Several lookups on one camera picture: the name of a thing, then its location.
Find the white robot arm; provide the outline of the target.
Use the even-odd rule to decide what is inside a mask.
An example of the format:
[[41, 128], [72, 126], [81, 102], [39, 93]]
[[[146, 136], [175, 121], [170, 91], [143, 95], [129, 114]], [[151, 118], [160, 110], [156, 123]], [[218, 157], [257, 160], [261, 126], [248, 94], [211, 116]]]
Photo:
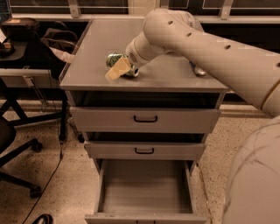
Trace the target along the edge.
[[188, 12], [155, 9], [106, 77], [116, 80], [168, 52], [187, 58], [269, 116], [235, 155], [222, 224], [280, 224], [280, 54], [199, 31]]

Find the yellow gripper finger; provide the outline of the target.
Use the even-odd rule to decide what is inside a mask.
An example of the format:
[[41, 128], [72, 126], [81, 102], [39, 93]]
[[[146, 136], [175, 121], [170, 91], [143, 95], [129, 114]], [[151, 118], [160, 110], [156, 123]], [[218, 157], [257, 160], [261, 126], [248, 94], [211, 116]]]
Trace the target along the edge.
[[113, 57], [109, 60], [110, 69], [105, 74], [105, 78], [108, 81], [115, 81], [122, 75], [126, 74], [131, 69], [131, 64], [127, 58], [124, 57]]

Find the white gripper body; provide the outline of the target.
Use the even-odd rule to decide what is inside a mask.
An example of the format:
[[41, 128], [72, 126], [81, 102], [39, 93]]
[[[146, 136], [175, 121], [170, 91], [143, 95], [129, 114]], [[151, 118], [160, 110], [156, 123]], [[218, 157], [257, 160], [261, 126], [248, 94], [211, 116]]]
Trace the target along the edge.
[[152, 45], [143, 32], [136, 36], [126, 47], [126, 55], [129, 62], [136, 68], [140, 68], [157, 56], [164, 53], [164, 48]]

